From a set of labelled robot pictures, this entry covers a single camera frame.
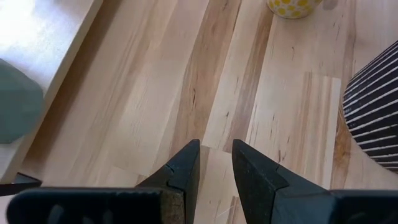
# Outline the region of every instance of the yellow polka dot object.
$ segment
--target yellow polka dot object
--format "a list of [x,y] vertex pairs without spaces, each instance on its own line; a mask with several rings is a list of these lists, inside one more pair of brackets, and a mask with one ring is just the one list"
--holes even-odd
[[300,19],[309,14],[322,0],[267,0],[268,7],[280,17]]

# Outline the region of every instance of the wooden floor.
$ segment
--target wooden floor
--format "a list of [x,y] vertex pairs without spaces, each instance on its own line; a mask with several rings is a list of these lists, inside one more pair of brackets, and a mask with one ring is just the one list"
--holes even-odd
[[328,189],[398,189],[339,110],[354,73],[398,39],[397,11],[325,0],[287,20],[265,0],[105,0],[22,171],[45,185],[134,186],[198,138],[195,223],[244,223],[234,138]]

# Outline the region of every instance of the green gray cushion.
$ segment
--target green gray cushion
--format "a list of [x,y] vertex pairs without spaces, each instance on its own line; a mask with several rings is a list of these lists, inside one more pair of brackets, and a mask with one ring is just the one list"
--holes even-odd
[[43,110],[40,86],[0,59],[0,144],[13,142],[34,129]]

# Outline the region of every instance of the striped vase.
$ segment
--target striped vase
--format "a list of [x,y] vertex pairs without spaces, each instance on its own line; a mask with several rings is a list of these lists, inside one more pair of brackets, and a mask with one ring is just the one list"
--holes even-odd
[[398,173],[398,42],[351,79],[343,110],[348,129],[362,150]]

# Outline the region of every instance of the wood grain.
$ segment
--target wood grain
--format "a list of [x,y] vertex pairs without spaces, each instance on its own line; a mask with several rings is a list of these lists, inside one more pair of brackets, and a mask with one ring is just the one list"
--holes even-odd
[[[398,22],[397,8],[394,1],[350,1],[342,92],[356,72],[398,39],[398,32],[389,28]],[[396,175],[377,166],[352,140],[340,109],[331,187],[397,189],[396,180]]]
[[210,0],[188,62],[172,151],[203,139],[241,0]]
[[102,0],[5,0],[0,2],[0,58],[43,89],[38,127],[11,144],[0,144],[0,183],[14,180]]
[[201,224],[244,223],[233,138],[326,188],[397,189],[338,109],[354,72],[398,37],[396,10],[325,1],[286,20],[265,0],[106,0],[22,171],[45,185],[133,186],[200,138]]
[[231,152],[232,140],[246,137],[271,23],[264,1],[243,2],[203,145]]
[[[265,62],[271,57],[271,51],[267,51]],[[263,67],[246,142],[328,189],[340,81],[312,74],[285,77],[265,71]]]

